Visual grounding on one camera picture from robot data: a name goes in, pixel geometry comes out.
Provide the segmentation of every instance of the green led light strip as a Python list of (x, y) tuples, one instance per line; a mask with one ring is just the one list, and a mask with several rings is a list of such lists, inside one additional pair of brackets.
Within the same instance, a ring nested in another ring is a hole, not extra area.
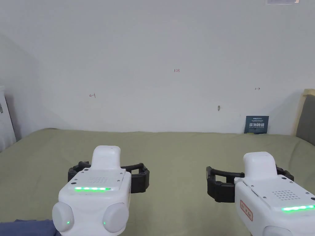
[(306, 210), (306, 209), (315, 209), (315, 205), (309, 205), (309, 206), (293, 206), (293, 207), (285, 207), (281, 208), (283, 211), (300, 211), (300, 210)]
[(76, 190), (100, 190), (100, 191), (106, 191), (111, 190), (111, 188), (91, 188), (91, 187), (75, 187)]

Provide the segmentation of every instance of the round white knob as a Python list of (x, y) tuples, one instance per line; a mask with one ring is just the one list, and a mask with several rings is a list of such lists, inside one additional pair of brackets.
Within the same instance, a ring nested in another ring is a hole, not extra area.
[(57, 202), (53, 207), (53, 222), (59, 232), (71, 229), (74, 224), (72, 209), (63, 202)]
[(128, 207), (123, 203), (116, 203), (106, 209), (102, 224), (108, 232), (116, 233), (126, 226), (128, 217)]

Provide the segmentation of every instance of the red label sticker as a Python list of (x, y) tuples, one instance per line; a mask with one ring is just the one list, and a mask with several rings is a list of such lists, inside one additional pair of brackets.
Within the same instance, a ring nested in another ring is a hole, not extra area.
[(253, 213), (252, 211), (245, 205), (245, 203), (243, 203), (243, 201), (241, 200), (241, 209), (243, 210), (243, 212), (248, 216), (248, 218), (253, 221)]

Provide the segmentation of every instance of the white wall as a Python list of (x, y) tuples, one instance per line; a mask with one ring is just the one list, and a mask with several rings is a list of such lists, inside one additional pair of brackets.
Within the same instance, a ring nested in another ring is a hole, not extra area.
[(315, 87), (314, 0), (0, 6), (0, 84), (18, 138), (45, 127), (242, 133), (246, 115), (290, 134)]

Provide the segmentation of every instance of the blue fabric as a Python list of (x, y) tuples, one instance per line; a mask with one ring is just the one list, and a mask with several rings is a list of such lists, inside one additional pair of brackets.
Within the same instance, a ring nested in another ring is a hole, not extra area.
[(61, 236), (53, 221), (24, 221), (0, 223), (0, 235), (3, 236)]

